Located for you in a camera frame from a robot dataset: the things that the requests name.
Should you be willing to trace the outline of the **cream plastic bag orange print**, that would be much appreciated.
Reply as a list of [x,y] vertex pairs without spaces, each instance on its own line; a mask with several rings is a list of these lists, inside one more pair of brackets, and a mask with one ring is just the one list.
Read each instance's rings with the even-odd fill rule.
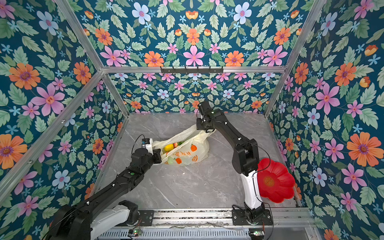
[[[186,166],[199,163],[209,155],[210,145],[208,138],[214,133],[197,130],[196,125],[164,141],[154,141],[153,148],[161,149],[162,164]],[[164,147],[168,144],[184,142],[172,151],[165,153]]]

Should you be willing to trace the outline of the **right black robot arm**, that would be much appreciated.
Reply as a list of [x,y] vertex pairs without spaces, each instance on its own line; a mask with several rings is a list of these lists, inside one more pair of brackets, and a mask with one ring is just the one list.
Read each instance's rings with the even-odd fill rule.
[[260,163],[257,141],[242,135],[230,123],[225,113],[219,109],[213,109],[209,102],[199,103],[198,110],[201,116],[196,121],[197,129],[206,133],[217,130],[233,148],[232,165],[241,175],[245,191],[245,218],[250,224],[256,224],[265,211],[257,180]]

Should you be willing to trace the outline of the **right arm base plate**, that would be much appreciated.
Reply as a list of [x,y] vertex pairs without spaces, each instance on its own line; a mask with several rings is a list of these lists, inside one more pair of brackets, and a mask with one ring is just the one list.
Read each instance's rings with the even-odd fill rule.
[[233,206],[232,221],[234,226],[272,226],[274,224],[271,211],[264,206],[252,210]]

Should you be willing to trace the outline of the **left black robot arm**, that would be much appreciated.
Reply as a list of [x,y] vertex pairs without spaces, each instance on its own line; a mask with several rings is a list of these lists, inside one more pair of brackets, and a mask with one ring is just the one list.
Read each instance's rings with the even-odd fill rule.
[[94,240],[119,224],[137,225],[140,222],[137,204],[121,201],[111,210],[107,208],[137,187],[145,173],[154,164],[161,162],[160,149],[151,153],[146,148],[136,149],[130,165],[114,181],[86,200],[60,208],[43,239]]

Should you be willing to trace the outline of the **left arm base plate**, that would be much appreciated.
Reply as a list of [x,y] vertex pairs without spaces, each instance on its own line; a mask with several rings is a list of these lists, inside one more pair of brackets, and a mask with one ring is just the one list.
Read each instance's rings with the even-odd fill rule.
[[119,224],[119,227],[148,227],[154,220],[155,211],[153,210],[135,210],[129,213],[128,219]]

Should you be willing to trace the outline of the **red flower-shaped plate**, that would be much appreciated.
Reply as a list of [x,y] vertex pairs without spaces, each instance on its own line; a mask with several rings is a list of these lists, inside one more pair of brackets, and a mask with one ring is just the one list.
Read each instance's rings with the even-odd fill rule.
[[257,181],[262,198],[280,204],[295,196],[295,179],[282,163],[264,158],[258,164]]

